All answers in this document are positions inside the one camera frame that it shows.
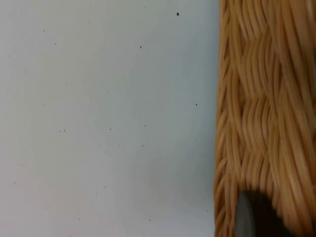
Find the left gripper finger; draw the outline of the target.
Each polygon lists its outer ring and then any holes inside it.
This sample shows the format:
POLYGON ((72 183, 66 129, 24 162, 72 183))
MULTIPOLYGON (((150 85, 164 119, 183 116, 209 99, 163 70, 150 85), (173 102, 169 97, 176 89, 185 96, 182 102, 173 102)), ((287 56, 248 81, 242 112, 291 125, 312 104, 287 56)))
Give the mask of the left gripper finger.
POLYGON ((288 237, 289 230, 277 216, 268 197, 259 191, 239 194, 236 207, 236 237, 288 237))

